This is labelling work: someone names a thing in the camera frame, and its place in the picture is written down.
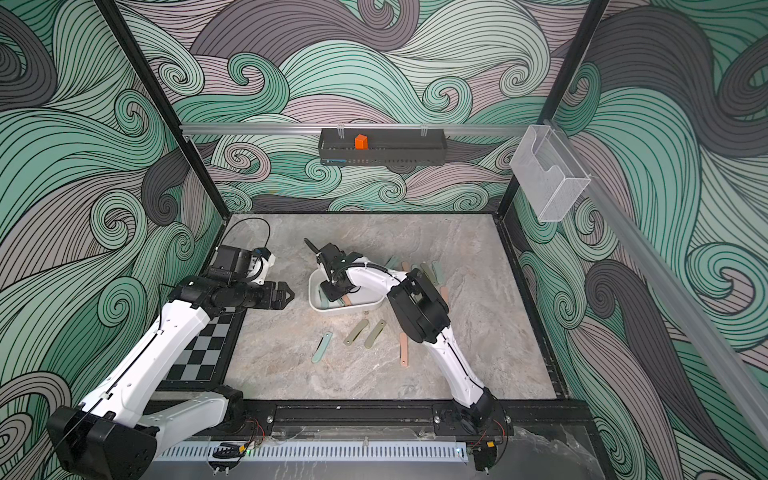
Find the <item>pink knife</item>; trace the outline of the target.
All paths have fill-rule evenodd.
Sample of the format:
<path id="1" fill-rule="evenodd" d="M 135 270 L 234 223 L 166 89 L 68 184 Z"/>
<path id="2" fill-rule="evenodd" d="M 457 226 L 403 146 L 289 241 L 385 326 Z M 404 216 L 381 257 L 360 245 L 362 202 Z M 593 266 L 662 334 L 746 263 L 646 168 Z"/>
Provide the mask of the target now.
<path id="1" fill-rule="evenodd" d="M 407 368 L 409 366 L 409 338 L 405 333 L 401 333 L 399 336 L 399 347 L 400 365 Z"/>

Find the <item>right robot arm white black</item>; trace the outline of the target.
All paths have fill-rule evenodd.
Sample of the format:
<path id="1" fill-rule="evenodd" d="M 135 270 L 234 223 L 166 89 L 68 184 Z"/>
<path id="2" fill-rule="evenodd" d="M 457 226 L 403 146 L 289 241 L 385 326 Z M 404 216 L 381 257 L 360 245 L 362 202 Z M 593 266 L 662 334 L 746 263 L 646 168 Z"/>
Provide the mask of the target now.
<path id="1" fill-rule="evenodd" d="M 326 279 L 320 288 L 335 301 L 360 288 L 389 301 L 407 337 L 430 350 L 446 379 L 454 408 L 464 429 L 477 434 L 488 427 L 495 396 L 472 370 L 461 351 L 449 318 L 449 306 L 419 269 L 388 269 L 356 252 L 333 258 L 316 256 Z"/>

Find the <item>mint knife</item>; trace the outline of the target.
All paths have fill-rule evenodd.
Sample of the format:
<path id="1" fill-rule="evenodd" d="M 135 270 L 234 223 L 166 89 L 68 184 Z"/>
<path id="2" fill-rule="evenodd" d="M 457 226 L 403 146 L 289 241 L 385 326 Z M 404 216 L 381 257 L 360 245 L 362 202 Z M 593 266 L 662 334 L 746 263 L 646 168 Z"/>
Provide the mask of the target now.
<path id="1" fill-rule="evenodd" d="M 437 280 L 438 284 L 439 285 L 445 285 L 446 284 L 446 280 L 445 280 L 445 274 L 444 274 L 442 265 L 439 262 L 435 261 L 435 262 L 432 263 L 432 269 L 433 269 L 433 272 L 435 274 L 435 279 Z"/>
<path id="2" fill-rule="evenodd" d="M 311 362 L 313 364 L 317 364 L 317 363 L 319 363 L 323 359 L 323 357 L 325 355 L 325 352 L 327 351 L 328 346 L 330 345 L 330 343 L 332 341 L 332 338 L 333 338 L 333 333 L 332 332 L 326 332 L 326 333 L 323 334 L 323 336 L 322 336 L 320 342 L 318 343 L 317 348 L 316 348 L 316 350 L 315 350 L 315 352 L 314 352 L 314 354 L 313 354 L 313 356 L 311 358 Z"/>

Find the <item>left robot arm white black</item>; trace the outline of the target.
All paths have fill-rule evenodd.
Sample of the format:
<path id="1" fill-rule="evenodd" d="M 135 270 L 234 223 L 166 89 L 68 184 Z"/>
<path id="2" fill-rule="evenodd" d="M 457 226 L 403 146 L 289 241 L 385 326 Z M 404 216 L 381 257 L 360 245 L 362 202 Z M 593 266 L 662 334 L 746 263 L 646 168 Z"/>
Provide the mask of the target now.
<path id="1" fill-rule="evenodd" d="M 243 426 L 243 395 L 226 386 L 153 414 L 144 410 L 212 319 L 247 309 L 282 310 L 294 297 L 285 282 L 184 278 L 119 365 L 78 406 L 59 407 L 48 419 L 61 467 L 85 479 L 138 479 L 156 457 L 194 434 Z"/>

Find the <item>white storage box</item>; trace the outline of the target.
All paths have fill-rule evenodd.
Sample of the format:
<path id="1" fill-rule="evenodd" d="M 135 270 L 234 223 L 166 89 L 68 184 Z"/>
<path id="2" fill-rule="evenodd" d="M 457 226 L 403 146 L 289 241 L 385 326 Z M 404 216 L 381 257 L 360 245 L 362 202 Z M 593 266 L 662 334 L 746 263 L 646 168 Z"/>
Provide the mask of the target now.
<path id="1" fill-rule="evenodd" d="M 325 272 L 318 268 L 312 272 L 308 280 L 308 302 L 310 308 L 319 314 L 351 314 L 375 310 L 385 300 L 383 296 L 376 296 L 370 289 L 356 287 L 340 299 L 331 301 L 321 288 L 321 283 L 325 279 Z"/>

